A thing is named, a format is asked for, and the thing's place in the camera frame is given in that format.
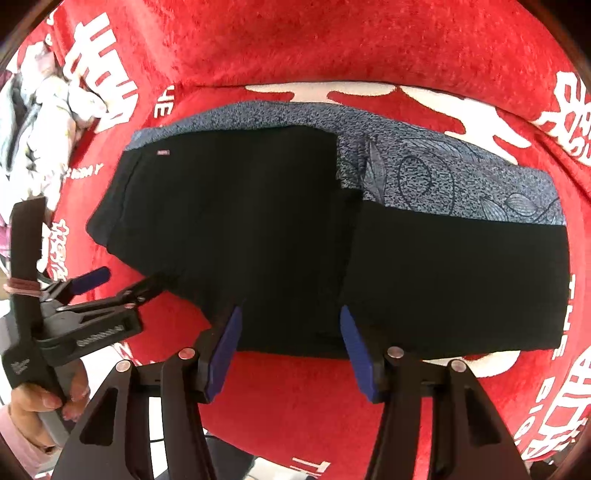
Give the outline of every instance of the pink sleeve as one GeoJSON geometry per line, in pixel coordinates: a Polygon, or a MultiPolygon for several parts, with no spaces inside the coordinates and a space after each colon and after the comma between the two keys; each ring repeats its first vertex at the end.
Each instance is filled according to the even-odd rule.
{"type": "Polygon", "coordinates": [[[8,406],[0,408],[0,433],[29,475],[34,476],[40,466],[50,460],[50,455],[31,445],[17,430],[8,415],[8,406]]]}

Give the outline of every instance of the fingernail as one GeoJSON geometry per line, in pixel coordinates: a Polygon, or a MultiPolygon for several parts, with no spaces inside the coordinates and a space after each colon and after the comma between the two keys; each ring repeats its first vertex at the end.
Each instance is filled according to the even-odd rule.
{"type": "Polygon", "coordinates": [[[72,405],[68,404],[61,410],[61,416],[64,417],[64,420],[72,420],[74,418],[74,414],[72,413],[72,405]]]}
{"type": "Polygon", "coordinates": [[[43,405],[45,406],[45,408],[51,408],[54,410],[61,406],[61,400],[55,395],[45,393],[43,394],[43,405]]]}
{"type": "Polygon", "coordinates": [[[73,401],[80,401],[82,400],[85,396],[87,396],[90,393],[90,387],[86,387],[81,393],[72,395],[72,400],[73,401]]]}
{"type": "Polygon", "coordinates": [[[81,415],[82,413],[72,413],[72,410],[67,407],[61,412],[61,416],[64,417],[64,420],[71,420],[73,422],[78,422],[81,415]]]}

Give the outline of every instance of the rubber band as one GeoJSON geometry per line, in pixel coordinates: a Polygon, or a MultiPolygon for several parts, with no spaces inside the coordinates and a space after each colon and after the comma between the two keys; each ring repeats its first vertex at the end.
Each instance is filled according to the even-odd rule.
{"type": "Polygon", "coordinates": [[[37,280],[22,280],[10,277],[4,285],[4,290],[10,295],[41,296],[41,285],[37,280]]]}

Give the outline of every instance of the human hand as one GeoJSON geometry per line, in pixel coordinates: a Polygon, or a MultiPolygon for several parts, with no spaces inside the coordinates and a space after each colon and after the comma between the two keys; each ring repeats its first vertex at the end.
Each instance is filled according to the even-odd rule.
{"type": "MultiPolygon", "coordinates": [[[[70,401],[62,409],[65,420],[78,421],[84,412],[90,396],[88,376],[82,360],[75,360],[76,373],[70,388],[70,401]]],[[[34,384],[23,384],[12,390],[9,414],[14,426],[34,446],[41,449],[54,447],[53,441],[45,429],[38,412],[53,411],[60,408],[61,399],[34,384]]]]}

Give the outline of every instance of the leaf pattern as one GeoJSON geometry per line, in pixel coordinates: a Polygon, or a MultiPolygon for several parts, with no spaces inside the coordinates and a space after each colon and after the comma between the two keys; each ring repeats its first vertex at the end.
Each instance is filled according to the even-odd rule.
{"type": "Polygon", "coordinates": [[[405,140],[405,143],[411,147],[422,149],[426,148],[432,152],[437,152],[439,154],[445,155],[452,155],[456,158],[463,158],[466,156],[466,153],[464,152],[464,155],[462,155],[462,152],[455,145],[451,145],[451,143],[449,142],[444,142],[440,140],[430,140],[428,138],[409,138],[408,140],[405,140]]]}
{"type": "Polygon", "coordinates": [[[451,215],[456,195],[455,180],[446,159],[426,149],[419,152],[421,156],[405,155],[394,172],[400,196],[415,212],[451,215]]]}
{"type": "Polygon", "coordinates": [[[388,172],[386,165],[379,154],[378,147],[373,141],[369,141],[369,160],[363,178],[363,186],[371,194],[374,201],[385,205],[386,180],[388,172]]]}
{"type": "Polygon", "coordinates": [[[492,200],[481,197],[480,204],[482,205],[482,210],[484,211],[484,216],[487,220],[493,220],[495,222],[507,221],[507,214],[505,213],[503,208],[497,203],[493,202],[492,200]]]}
{"type": "Polygon", "coordinates": [[[546,225],[566,225],[564,212],[562,211],[558,198],[552,200],[540,216],[533,221],[535,223],[544,223],[546,225]]]}
{"type": "Polygon", "coordinates": [[[537,205],[521,193],[512,193],[509,195],[505,200],[505,205],[523,217],[531,217],[538,211],[537,205]]]}

